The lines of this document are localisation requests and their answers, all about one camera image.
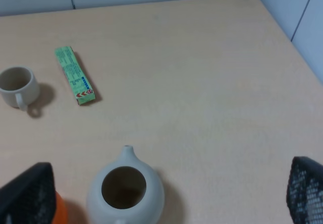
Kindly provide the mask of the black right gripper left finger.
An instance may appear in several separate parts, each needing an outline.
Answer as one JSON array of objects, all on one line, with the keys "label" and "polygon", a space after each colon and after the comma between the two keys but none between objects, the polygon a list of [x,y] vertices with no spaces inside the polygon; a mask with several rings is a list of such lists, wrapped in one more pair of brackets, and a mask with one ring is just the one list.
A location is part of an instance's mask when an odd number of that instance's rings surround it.
[{"label": "black right gripper left finger", "polygon": [[52,166],[39,162],[1,187],[1,223],[52,223],[56,191]]}]

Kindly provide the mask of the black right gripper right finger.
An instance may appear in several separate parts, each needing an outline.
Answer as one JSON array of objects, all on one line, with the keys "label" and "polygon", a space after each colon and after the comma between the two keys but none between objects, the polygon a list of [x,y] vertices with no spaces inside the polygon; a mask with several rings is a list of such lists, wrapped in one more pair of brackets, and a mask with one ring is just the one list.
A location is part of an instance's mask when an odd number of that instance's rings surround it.
[{"label": "black right gripper right finger", "polygon": [[322,223],[322,164],[306,156],[293,158],[286,203],[293,223]]}]

